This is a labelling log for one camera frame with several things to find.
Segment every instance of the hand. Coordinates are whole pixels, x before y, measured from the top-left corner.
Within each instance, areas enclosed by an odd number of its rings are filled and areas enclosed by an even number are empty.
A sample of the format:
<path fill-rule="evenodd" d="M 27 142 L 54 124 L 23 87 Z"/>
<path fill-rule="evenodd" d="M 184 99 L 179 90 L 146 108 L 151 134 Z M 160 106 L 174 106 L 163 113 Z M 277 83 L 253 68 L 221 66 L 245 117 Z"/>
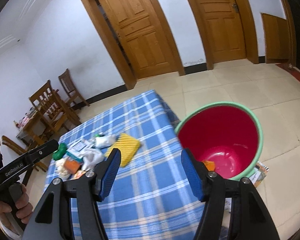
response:
<path fill-rule="evenodd" d="M 23 194 L 16 201 L 16 208 L 18 209 L 16 216 L 21 219 L 22 223 L 27 224 L 32 215 L 33 206 L 31 203 L 29 203 L 29 196 L 26 193 L 26 186 L 21 184 L 21 188 Z M 9 213 L 11 210 L 12 209 L 8 204 L 0 201 L 0 222 L 12 232 L 17 233 L 5 215 L 5 213 Z"/>

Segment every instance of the red doormat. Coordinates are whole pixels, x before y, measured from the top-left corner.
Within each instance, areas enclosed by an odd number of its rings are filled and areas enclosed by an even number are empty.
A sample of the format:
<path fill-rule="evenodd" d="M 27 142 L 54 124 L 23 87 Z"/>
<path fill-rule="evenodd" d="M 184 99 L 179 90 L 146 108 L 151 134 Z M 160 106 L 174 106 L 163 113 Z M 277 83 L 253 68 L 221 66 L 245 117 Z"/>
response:
<path fill-rule="evenodd" d="M 276 64 L 278 67 L 284 69 L 285 71 L 289 72 L 292 76 L 294 76 L 300 82 L 300 72 L 294 68 L 290 69 L 288 63 L 279 63 Z"/>

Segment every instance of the door lock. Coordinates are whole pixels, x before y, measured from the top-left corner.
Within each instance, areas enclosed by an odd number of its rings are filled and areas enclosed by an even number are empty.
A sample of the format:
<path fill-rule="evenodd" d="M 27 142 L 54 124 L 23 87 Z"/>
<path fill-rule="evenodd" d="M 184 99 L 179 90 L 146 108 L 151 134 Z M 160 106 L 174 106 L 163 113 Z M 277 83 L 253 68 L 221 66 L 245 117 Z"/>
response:
<path fill-rule="evenodd" d="M 239 13 L 239 7 L 237 6 L 236 3 L 234 3 L 234 4 L 232 5 L 232 8 L 235 10 L 236 13 Z"/>

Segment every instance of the blue gripper pad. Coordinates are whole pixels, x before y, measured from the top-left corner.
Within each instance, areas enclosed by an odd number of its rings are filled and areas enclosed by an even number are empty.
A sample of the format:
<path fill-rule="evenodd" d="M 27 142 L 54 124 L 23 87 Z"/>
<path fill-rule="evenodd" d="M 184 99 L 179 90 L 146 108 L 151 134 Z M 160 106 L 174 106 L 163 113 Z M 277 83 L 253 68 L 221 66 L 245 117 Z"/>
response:
<path fill-rule="evenodd" d="M 203 201 L 204 194 L 202 191 L 202 181 L 186 150 L 182 150 L 181 152 L 181 163 L 185 170 L 193 195 L 197 197 L 199 201 Z"/>
<path fill-rule="evenodd" d="M 104 200 L 108 197 L 110 190 L 112 188 L 115 176 L 118 173 L 118 169 L 121 163 L 121 153 L 117 151 L 112 159 L 111 163 L 108 166 L 108 169 L 101 180 L 101 191 L 99 193 L 99 197 L 101 200 Z"/>

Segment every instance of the trash can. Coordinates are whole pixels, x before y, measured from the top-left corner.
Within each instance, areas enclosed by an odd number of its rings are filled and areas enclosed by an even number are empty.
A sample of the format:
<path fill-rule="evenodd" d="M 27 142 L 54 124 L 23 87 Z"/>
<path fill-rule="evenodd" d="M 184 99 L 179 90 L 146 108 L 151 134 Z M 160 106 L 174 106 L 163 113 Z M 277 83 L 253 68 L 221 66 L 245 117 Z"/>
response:
<path fill-rule="evenodd" d="M 197 161 L 213 161 L 225 179 L 250 177 L 263 147 L 261 125 L 247 107 L 216 102 L 188 115 L 175 132 Z"/>

